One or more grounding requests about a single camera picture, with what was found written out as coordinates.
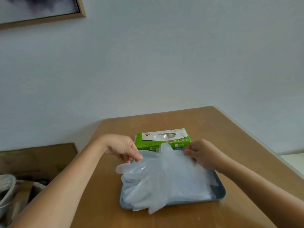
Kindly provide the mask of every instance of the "green box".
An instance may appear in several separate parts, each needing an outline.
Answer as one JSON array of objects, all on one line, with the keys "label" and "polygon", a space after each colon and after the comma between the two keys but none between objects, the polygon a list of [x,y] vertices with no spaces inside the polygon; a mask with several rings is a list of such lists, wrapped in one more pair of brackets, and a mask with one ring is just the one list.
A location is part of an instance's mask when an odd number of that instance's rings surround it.
[{"label": "green box", "polygon": [[138,149],[156,151],[160,144],[165,142],[176,149],[187,147],[192,140],[185,129],[138,133],[135,136]]}]

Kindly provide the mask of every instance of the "hand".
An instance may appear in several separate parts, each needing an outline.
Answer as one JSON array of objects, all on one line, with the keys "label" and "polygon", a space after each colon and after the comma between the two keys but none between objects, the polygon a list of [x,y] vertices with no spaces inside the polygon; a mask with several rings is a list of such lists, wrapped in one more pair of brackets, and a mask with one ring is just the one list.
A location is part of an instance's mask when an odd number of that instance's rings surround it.
[{"label": "hand", "polygon": [[219,172],[231,160],[215,145],[204,139],[191,142],[184,150],[184,155],[194,158],[205,169]]},{"label": "hand", "polygon": [[133,160],[136,162],[142,160],[142,155],[138,152],[136,145],[130,137],[118,134],[106,134],[101,139],[106,144],[106,153],[114,154],[126,163],[130,163]]}]

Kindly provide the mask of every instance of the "framed painting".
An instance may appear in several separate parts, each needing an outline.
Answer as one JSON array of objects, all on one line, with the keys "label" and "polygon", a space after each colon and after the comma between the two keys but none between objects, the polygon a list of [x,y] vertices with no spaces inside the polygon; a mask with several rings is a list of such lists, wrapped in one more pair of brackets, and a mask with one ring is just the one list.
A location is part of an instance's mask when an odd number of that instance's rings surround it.
[{"label": "framed painting", "polygon": [[82,0],[0,0],[0,29],[85,16]]}]

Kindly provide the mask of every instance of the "person's left hand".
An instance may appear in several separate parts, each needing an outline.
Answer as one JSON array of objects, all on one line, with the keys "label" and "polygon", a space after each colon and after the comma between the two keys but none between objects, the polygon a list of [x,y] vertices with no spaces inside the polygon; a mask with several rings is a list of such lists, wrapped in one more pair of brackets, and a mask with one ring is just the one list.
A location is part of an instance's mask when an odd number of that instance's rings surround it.
[{"label": "person's left hand", "polygon": [[114,154],[126,163],[130,163],[133,160],[136,162],[142,160],[143,156],[138,152],[136,145],[130,137],[118,134],[106,134],[102,136],[102,140],[104,140],[108,147],[105,153]]}]

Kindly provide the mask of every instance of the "wooden table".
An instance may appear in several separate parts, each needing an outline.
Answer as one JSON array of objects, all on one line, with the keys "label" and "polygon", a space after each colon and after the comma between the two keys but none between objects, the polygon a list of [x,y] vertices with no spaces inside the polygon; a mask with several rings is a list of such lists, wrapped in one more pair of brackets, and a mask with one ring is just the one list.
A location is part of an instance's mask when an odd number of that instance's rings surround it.
[{"label": "wooden table", "polygon": [[[91,139],[116,133],[134,138],[139,132],[185,128],[196,140],[205,138],[229,157],[272,183],[304,199],[304,180],[215,107],[103,120]],[[121,164],[104,155],[81,198],[72,228],[84,227],[275,227],[262,211],[227,177],[219,174],[227,194],[219,202],[168,206],[149,215],[125,211],[119,205]]]}]

